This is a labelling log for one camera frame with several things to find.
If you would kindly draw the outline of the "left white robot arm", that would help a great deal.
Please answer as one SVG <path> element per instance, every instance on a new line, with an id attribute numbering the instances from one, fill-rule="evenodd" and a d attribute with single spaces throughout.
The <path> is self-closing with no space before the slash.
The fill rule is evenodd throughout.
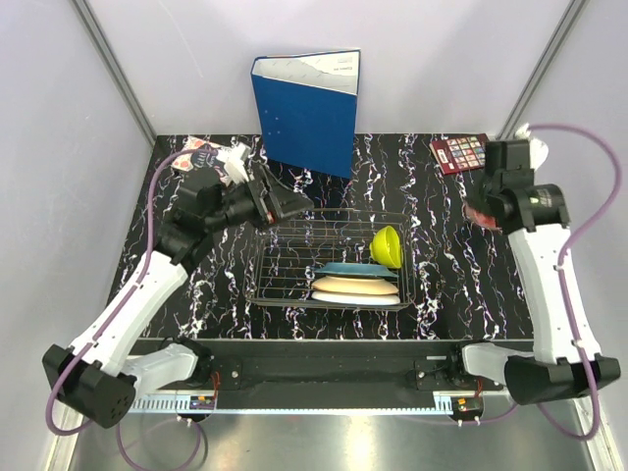
<path id="1" fill-rule="evenodd" d="M 230 186 L 212 168 L 188 174 L 159 230 L 149 231 L 135 274 L 69 346 L 53 344 L 44 353 L 51 387 L 46 408 L 61 402 L 110 429 L 139 397 L 177 382 L 199 389 L 213 381 L 213 354 L 195 340 L 177 338 L 155 352 L 129 355 L 159 309 L 213 251 L 217 233 L 243 224 L 266 229 L 312 207 L 263 166 Z"/>

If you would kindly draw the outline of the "teal plate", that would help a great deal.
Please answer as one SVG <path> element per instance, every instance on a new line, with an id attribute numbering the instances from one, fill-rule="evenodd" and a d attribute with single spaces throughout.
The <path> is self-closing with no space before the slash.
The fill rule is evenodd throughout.
<path id="1" fill-rule="evenodd" d="M 316 274 L 350 278 L 397 279 L 398 273 L 379 264 L 328 262 L 315 270 Z"/>

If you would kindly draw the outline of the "yellow-green bowl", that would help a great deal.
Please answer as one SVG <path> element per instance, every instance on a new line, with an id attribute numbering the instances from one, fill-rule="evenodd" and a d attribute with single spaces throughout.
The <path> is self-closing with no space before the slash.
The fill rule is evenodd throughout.
<path id="1" fill-rule="evenodd" d="M 403 263 L 400 237 L 392 226 L 385 226 L 374 235 L 370 245 L 371 258 L 391 269 L 400 269 Z"/>

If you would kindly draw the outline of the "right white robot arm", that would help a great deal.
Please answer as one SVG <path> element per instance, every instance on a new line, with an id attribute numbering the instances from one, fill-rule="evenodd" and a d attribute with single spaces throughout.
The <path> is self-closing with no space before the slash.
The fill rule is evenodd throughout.
<path id="1" fill-rule="evenodd" d="M 588 324 L 573 263 L 565 198 L 537 184 L 537 140 L 490 141 L 479 181 L 484 204 L 507 236 L 533 324 L 530 353 L 487 342 L 468 344 L 445 365 L 448 382 L 467 389 L 480 377 L 506 386 L 520 405 L 582 397 L 619 379 L 617 359 L 602 354 Z"/>

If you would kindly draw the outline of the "short pink cup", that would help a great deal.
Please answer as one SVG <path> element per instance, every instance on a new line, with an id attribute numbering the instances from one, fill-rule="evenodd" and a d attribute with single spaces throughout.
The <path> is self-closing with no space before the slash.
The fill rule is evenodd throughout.
<path id="1" fill-rule="evenodd" d="M 499 232 L 500 227 L 497 224 L 497 220 L 494 216 L 485 214 L 480 210 L 476 209 L 469 199 L 464 201 L 464 214 L 465 217 L 476 226 L 483 228 L 485 230 Z"/>

